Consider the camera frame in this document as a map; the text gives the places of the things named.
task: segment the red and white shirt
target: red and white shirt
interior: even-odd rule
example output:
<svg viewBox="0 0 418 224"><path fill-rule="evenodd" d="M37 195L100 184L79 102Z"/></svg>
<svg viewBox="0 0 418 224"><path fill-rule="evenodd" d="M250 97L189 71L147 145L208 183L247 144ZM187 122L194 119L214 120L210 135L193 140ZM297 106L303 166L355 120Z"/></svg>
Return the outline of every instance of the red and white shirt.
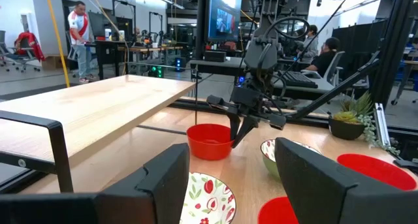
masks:
<svg viewBox="0 0 418 224"><path fill-rule="evenodd" d="M74 11L70 12L70 15L68 15L68 23L70 25L70 29L77 29L78 34L84 40L89 40L89 18L86 13L84 13L84 15L77 15ZM71 44L83 45L71 32L70 36Z"/></svg>

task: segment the person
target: person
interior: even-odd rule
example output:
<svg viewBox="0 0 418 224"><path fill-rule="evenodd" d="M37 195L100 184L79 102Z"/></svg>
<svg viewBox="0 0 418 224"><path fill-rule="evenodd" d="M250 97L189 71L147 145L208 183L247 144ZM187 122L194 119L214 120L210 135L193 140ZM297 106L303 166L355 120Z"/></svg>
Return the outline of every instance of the person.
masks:
<svg viewBox="0 0 418 224"><path fill-rule="evenodd" d="M340 45L340 40L334 37L327 39L322 46L321 55L316 57L309 67L305 70L316 71L322 77L324 77L331 61L334 59L337 49Z"/></svg>
<svg viewBox="0 0 418 224"><path fill-rule="evenodd" d="M309 27L308 37L303 42L303 47L306 48L308 44L311 42L311 40L313 40L311 45L308 46L308 49L302 57L302 60L307 63L311 62L315 56L318 56L318 38L315 38L317 32L318 27L316 27L316 25L311 25Z"/></svg>
<svg viewBox="0 0 418 224"><path fill-rule="evenodd" d="M76 6L68 15L68 23L70 25L71 45L78 56L78 74L81 84L87 84L91 80L95 80L91 74L90 49L84 44L89 42L89 19L86 14L86 4L81 1L76 2Z"/></svg>

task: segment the black pot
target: black pot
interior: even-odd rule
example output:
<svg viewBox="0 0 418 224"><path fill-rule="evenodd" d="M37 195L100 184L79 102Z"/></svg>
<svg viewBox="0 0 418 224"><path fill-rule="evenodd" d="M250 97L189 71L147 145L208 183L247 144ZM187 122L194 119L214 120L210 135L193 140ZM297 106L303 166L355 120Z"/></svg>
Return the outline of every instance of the black pot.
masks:
<svg viewBox="0 0 418 224"><path fill-rule="evenodd" d="M328 120L329 131L332 135L346 140L355 140L364 132L364 125L346 123L340 120L334 120L332 117Z"/></svg>

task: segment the red bowl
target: red bowl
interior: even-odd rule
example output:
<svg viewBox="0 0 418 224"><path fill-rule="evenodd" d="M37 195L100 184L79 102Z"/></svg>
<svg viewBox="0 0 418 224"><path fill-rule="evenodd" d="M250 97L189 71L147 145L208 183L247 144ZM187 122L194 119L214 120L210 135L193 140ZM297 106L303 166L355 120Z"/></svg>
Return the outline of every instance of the red bowl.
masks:
<svg viewBox="0 0 418 224"><path fill-rule="evenodd" d="M220 160L232 150L231 130L212 123L199 124L187 130L191 153L201 159Z"/></svg>
<svg viewBox="0 0 418 224"><path fill-rule="evenodd" d="M417 187L415 180L402 169L379 159L358 154L344 154L337 161L345 167L404 191Z"/></svg>
<svg viewBox="0 0 418 224"><path fill-rule="evenodd" d="M258 224L298 224L298 219L287 197L278 197L265 203L259 212Z"/></svg>

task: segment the floral plate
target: floral plate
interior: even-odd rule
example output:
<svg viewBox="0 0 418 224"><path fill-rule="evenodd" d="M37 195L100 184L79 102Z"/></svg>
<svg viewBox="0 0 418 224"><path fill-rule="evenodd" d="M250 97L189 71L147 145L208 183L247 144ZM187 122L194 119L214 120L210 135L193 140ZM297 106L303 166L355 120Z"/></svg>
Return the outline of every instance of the floral plate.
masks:
<svg viewBox="0 0 418 224"><path fill-rule="evenodd" d="M228 224L235 212L235 197L228 186L212 176L189 173L180 224Z"/></svg>
<svg viewBox="0 0 418 224"><path fill-rule="evenodd" d="M295 141L292 141L292 142L294 142L296 144L299 144L299 145L301 145L301 146L303 146L305 148L308 148L309 150L311 150L313 152L316 152L316 153L322 155L322 153L319 152L319 151L317 151L315 148L312 148L312 147L310 147L308 145L305 145L303 143L300 143L300 142L295 142ZM261 152L268 159L272 160L273 162L276 162L276 159L274 158L274 147L275 147L275 143L276 143L276 140L275 139L272 139L272 140L267 140L267 141L265 141L265 142L263 142L261 144Z"/></svg>

